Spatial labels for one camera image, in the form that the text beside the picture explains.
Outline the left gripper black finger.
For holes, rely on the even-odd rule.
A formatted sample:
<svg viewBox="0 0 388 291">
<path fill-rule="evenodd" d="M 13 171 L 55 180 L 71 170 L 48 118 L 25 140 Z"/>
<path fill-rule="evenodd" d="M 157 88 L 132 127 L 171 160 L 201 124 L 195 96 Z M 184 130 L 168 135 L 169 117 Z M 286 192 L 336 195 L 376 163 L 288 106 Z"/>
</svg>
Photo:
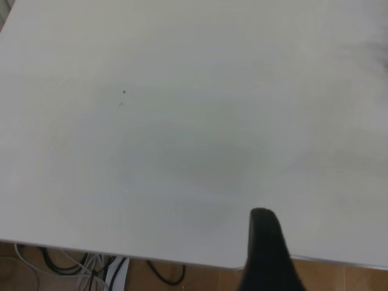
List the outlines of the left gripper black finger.
<svg viewBox="0 0 388 291">
<path fill-rule="evenodd" d="M 238 290 L 305 290 L 275 213 L 250 212 L 247 261 Z"/>
</svg>

